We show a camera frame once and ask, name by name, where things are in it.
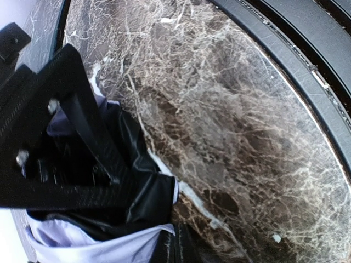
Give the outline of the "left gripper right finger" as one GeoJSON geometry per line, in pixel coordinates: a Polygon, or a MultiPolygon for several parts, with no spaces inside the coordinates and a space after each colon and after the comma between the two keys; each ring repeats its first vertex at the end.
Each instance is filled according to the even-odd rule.
{"type": "Polygon", "coordinates": [[[177,262],[203,262],[186,224],[177,224],[177,262]]]}

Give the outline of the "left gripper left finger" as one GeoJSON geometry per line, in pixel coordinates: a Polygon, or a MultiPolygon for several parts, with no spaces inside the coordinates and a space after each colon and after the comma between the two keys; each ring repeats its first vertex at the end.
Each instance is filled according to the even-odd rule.
{"type": "Polygon", "coordinates": [[[169,230],[160,231],[150,263],[174,263],[175,234],[173,224],[170,224],[169,230]]]}

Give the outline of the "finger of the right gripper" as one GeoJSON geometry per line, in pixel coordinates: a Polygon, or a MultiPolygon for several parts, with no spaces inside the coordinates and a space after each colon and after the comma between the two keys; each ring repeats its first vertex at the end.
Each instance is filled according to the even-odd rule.
{"type": "Polygon", "coordinates": [[[126,209],[136,191],[72,45],[1,86],[1,207],[126,209]]]}

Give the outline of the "lavender folding umbrella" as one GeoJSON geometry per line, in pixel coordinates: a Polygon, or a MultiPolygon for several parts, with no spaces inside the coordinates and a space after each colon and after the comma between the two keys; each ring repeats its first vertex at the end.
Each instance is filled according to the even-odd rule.
{"type": "MultiPolygon", "coordinates": [[[[38,262],[149,262],[161,230],[170,229],[177,179],[146,146],[140,124],[117,101],[95,106],[138,187],[126,208],[28,210],[26,228],[38,262]]],[[[45,186],[111,186],[63,111],[23,174],[45,186]]]]}

